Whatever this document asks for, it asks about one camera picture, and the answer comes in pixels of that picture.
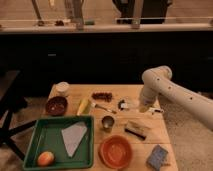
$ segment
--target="small white object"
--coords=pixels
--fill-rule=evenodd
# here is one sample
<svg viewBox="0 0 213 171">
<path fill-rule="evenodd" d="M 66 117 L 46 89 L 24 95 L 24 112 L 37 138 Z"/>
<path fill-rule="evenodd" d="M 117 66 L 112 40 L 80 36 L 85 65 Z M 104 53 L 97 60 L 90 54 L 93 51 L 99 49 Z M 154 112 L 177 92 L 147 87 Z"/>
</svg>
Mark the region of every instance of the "small white object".
<svg viewBox="0 0 213 171">
<path fill-rule="evenodd" d="M 92 102 L 91 106 L 95 108 L 96 107 L 96 103 Z"/>
<path fill-rule="evenodd" d="M 155 107 L 150 107 L 148 111 L 151 113 L 164 113 L 163 109 L 155 108 Z"/>
<path fill-rule="evenodd" d="M 69 95 L 69 87 L 69 83 L 63 81 L 56 84 L 56 91 L 58 92 L 59 96 L 67 97 Z"/>
<path fill-rule="evenodd" d="M 87 126 L 84 122 L 77 122 L 68 128 L 61 130 L 65 148 L 69 157 L 74 155 L 86 132 Z"/>
<path fill-rule="evenodd" d="M 55 0 L 49 0 L 49 4 L 51 8 L 55 7 Z"/>
<path fill-rule="evenodd" d="M 122 103 L 121 108 L 122 109 L 129 109 L 129 105 L 127 103 Z"/>
</svg>

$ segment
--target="small bowl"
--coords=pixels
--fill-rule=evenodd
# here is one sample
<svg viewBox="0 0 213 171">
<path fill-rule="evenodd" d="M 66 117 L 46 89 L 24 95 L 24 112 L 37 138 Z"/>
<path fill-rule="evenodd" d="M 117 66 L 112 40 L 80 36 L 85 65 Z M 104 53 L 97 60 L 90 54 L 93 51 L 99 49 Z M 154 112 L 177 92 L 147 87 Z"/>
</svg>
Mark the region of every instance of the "small bowl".
<svg viewBox="0 0 213 171">
<path fill-rule="evenodd" d="M 99 156 L 109 168 L 123 169 L 132 160 L 132 148 L 124 137 L 113 135 L 101 143 Z"/>
<path fill-rule="evenodd" d="M 65 97 L 55 96 L 47 101 L 45 109 L 48 115 L 60 116 L 66 112 L 67 105 Z"/>
</svg>

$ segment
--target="white cloth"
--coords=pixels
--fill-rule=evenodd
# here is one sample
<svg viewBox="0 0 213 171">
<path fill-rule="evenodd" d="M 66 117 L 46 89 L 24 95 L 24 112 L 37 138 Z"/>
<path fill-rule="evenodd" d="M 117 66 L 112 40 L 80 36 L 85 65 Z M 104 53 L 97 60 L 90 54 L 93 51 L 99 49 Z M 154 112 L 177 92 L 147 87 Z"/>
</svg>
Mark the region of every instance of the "white cloth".
<svg viewBox="0 0 213 171">
<path fill-rule="evenodd" d="M 65 148 L 69 157 L 72 157 L 74 155 L 86 132 L 87 126 L 84 122 L 77 122 L 61 130 Z"/>
</svg>

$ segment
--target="orange bowl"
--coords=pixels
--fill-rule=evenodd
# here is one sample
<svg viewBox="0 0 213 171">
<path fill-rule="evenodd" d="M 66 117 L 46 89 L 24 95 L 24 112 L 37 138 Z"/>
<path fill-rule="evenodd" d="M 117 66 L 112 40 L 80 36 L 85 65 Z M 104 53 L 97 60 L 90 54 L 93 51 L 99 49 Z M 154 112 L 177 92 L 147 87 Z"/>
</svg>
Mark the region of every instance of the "orange bowl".
<svg viewBox="0 0 213 171">
<path fill-rule="evenodd" d="M 101 143 L 99 156 L 106 166 L 123 169 L 131 162 L 132 148 L 124 137 L 113 135 Z"/>
</svg>

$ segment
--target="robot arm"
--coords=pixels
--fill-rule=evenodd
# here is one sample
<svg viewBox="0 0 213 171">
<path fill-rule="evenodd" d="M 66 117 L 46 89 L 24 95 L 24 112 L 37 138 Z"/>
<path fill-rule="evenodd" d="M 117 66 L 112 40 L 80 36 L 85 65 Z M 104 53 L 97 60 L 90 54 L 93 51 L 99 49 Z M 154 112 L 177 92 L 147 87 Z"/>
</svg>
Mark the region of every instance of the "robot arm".
<svg viewBox="0 0 213 171">
<path fill-rule="evenodd" d="M 171 78 L 172 71 L 167 66 L 146 70 L 142 75 L 144 87 L 140 93 L 140 106 L 152 106 L 161 93 L 213 130 L 213 101 L 173 83 Z"/>
</svg>

